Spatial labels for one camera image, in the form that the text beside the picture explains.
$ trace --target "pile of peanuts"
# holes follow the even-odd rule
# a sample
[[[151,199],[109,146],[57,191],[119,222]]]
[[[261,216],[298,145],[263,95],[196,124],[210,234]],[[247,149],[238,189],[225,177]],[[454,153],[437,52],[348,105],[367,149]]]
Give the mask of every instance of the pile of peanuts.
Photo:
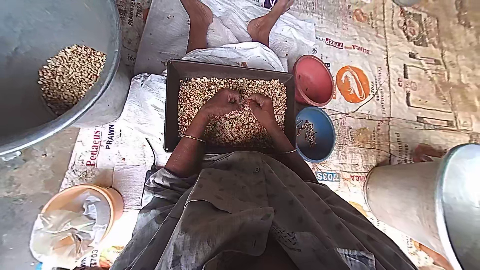
[[[287,88],[278,80],[203,77],[180,81],[178,118],[180,135],[187,131],[200,108],[222,88],[239,91],[241,109],[212,119],[205,132],[207,141],[218,146],[272,147],[272,139],[251,112],[247,99],[255,93],[270,97],[276,121],[284,130]]]
[[[47,60],[38,71],[42,96],[56,115],[77,104],[100,77],[106,54],[87,46],[73,45]]]

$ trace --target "red plastic bowl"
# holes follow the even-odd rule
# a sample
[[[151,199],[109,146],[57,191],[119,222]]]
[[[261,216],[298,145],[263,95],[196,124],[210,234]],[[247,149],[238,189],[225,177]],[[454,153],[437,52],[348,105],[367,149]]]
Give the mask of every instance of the red plastic bowl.
[[[334,83],[325,64],[313,55],[300,57],[293,66],[295,100],[298,103],[323,107],[333,98]]]

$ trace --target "orange prawn logo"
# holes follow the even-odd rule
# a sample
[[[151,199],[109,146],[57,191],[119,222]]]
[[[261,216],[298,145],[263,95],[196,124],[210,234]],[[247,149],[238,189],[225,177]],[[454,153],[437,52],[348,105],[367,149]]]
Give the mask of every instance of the orange prawn logo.
[[[336,74],[336,86],[346,101],[360,103],[370,94],[370,82],[363,70],[346,66]]]

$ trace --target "silver bucket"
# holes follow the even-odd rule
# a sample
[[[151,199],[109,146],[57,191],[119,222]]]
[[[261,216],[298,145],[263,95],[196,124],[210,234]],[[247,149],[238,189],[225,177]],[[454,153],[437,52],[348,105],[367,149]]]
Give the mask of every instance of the silver bucket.
[[[441,161],[374,168],[365,184],[372,214],[446,257],[455,270],[480,265],[480,145]]]
[[[83,115],[80,126],[118,117],[129,78],[117,75],[121,83],[107,91],[120,63],[120,18],[114,0],[3,0],[0,5],[0,156],[46,139]],[[42,99],[38,70],[74,44],[105,53],[107,61],[87,95],[57,116]],[[102,98],[105,92],[115,98]],[[97,115],[86,114],[99,99],[106,108],[97,110]]]

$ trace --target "gray floor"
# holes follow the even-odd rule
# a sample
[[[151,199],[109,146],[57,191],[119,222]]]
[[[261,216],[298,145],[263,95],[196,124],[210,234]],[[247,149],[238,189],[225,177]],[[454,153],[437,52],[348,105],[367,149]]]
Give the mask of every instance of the gray floor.
[[[2,269],[35,269],[28,242],[33,222],[55,195],[67,171],[77,128],[69,128],[22,151],[10,161],[0,160],[0,265]]]

